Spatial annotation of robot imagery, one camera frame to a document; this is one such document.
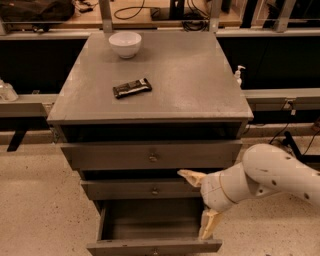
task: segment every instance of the dark packaged snack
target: dark packaged snack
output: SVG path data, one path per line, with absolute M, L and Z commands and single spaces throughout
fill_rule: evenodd
M 146 78 L 113 87 L 113 93 L 117 99 L 151 90 L 151 84 Z

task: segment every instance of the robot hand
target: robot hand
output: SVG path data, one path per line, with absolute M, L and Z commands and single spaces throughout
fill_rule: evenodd
M 221 219 L 221 213 L 245 199 L 287 192 L 320 206 L 320 173 L 269 144 L 249 148 L 242 162 L 211 174 L 180 170 L 179 175 L 197 187 L 205 209 L 200 238 L 207 239 Z

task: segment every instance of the gray cabinet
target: gray cabinet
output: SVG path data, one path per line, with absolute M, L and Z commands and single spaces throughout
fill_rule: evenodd
M 137 56 L 123 60 L 110 34 L 93 33 L 48 122 L 101 215 L 92 255 L 216 252 L 198 240 L 204 208 L 181 168 L 231 166 L 252 118 L 211 33 L 144 32 Z M 112 87 L 146 77 L 146 92 L 117 100 Z

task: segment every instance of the white bowl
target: white bowl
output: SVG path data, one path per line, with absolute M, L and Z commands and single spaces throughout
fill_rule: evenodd
M 141 36 L 135 32 L 118 32 L 109 37 L 111 49 L 121 58 L 132 58 L 141 46 Z

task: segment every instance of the black bag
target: black bag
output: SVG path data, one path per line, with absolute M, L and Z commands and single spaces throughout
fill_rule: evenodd
M 48 31 L 74 14 L 73 0 L 0 0 L 0 17 L 6 23 L 30 23 Z

